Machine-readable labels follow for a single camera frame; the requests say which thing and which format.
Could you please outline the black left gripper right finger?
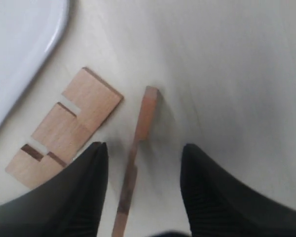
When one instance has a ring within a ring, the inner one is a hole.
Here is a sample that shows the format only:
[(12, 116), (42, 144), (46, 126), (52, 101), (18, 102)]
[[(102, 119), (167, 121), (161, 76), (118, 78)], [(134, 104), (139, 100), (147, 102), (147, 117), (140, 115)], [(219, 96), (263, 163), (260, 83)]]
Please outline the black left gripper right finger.
[(180, 188), (194, 237), (296, 237), (296, 211), (251, 189), (195, 144), (182, 152)]

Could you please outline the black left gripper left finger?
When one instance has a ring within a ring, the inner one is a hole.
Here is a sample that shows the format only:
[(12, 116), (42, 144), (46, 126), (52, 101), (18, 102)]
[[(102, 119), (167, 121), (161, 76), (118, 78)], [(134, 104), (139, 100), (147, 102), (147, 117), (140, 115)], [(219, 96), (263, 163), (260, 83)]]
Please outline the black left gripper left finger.
[(92, 143), (55, 177), (0, 206), (0, 237), (95, 237), (108, 186), (106, 143)]

